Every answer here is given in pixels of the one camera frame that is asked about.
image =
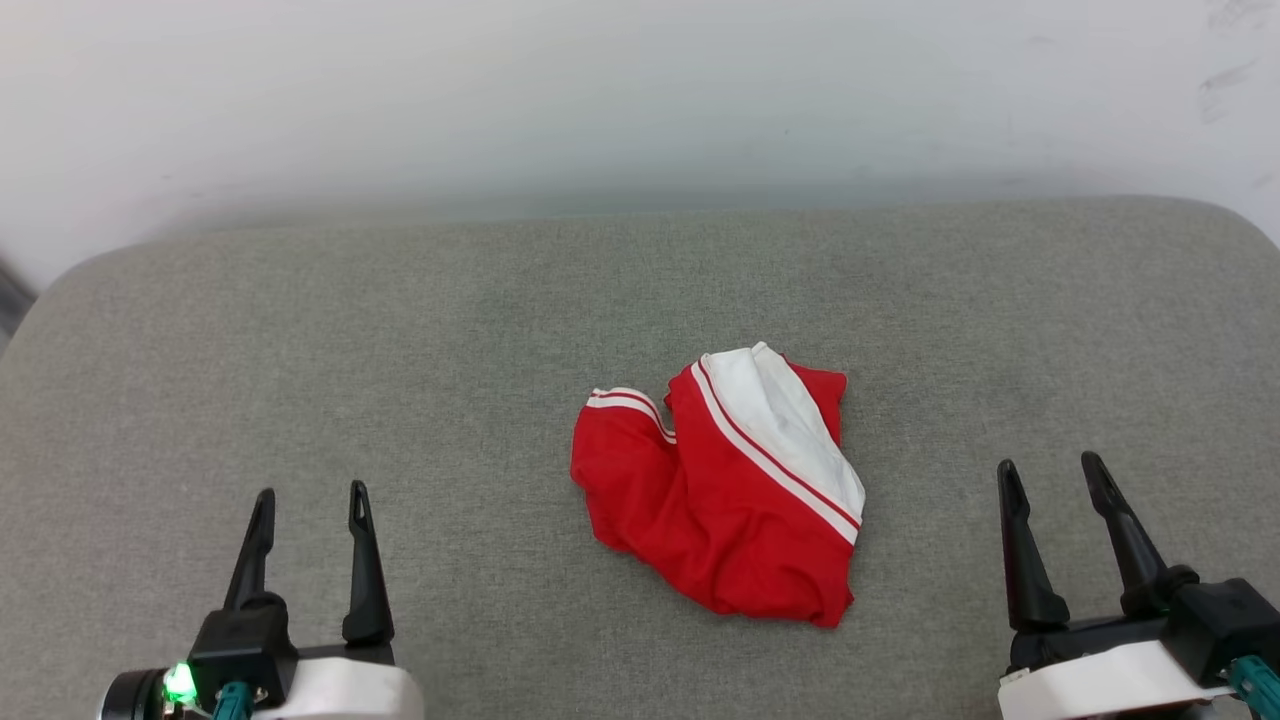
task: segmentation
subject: gray fabric surface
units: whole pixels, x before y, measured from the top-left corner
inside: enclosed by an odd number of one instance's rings
[[[595,387],[758,340],[844,370],[867,491],[838,630],[716,616],[591,538]],[[69,273],[0,359],[0,697],[84,717],[182,656],[259,488],[293,638],[338,638],[369,483],[430,717],[989,717],[993,471],[1076,616],[1119,577],[1079,452],[1169,560],[1280,600],[1280,252],[1157,199],[293,229]]]

